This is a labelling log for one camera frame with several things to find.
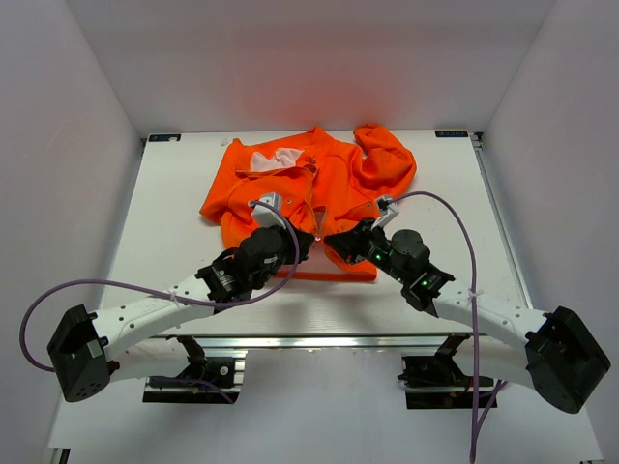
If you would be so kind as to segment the orange jacket pink lining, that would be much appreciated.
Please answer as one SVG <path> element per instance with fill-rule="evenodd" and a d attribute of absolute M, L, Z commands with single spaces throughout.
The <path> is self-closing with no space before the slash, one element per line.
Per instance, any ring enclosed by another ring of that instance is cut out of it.
<path fill-rule="evenodd" d="M 291 224 L 314 237 L 316 253 L 297 268 L 296 278 L 373 282 L 374 266 L 348 264 L 323 241 L 364 218 L 377 218 L 375 199 L 408 192 L 416 172 L 413 152 L 375 124 L 355 129 L 351 142 L 320 127 L 251 145 L 234 139 L 200 214 L 219 226 L 225 247 L 236 247 L 257 227 L 251 201 L 277 193 Z"/>

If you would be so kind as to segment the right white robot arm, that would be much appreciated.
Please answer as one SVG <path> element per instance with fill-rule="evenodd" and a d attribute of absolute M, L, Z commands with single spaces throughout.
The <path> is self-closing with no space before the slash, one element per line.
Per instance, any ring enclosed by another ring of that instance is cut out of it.
<path fill-rule="evenodd" d="M 520 384 L 569 414 L 585 404 L 610 369 L 610 360 L 581 318 L 559 306 L 552 312 L 516 308 L 472 291 L 430 262 L 429 248 L 410 229 L 388 238 L 373 219 L 324 240 L 348 264 L 367 261 L 400 283 L 416 310 L 478 329 L 526 361 Z"/>

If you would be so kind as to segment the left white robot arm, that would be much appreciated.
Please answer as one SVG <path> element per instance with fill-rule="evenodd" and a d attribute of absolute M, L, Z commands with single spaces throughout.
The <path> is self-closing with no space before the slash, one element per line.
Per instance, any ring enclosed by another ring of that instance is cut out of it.
<path fill-rule="evenodd" d="M 248 301 L 281 267 L 307 260 L 313 241 L 296 228 L 259 227 L 160 297 L 94 312 L 82 304 L 68 309 L 47 344 L 64 399 L 100 392 L 127 367 L 121 357 L 144 340 Z"/>

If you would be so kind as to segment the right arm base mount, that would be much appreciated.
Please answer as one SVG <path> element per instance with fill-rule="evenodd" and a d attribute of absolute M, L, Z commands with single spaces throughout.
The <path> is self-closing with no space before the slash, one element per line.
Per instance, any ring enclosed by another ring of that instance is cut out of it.
<path fill-rule="evenodd" d="M 402 356 L 407 410 L 464 410 L 473 407 L 473 377 L 456 364 L 458 348 L 472 341 L 468 334 L 451 334 L 431 355 Z"/>

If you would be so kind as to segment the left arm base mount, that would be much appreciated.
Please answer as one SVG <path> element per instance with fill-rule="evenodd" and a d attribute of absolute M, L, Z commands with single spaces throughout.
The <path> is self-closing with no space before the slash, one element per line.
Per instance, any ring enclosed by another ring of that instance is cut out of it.
<path fill-rule="evenodd" d="M 246 353 L 207 347 L 188 335 L 147 341 L 154 375 L 142 401 L 160 404 L 232 405 L 241 392 Z"/>

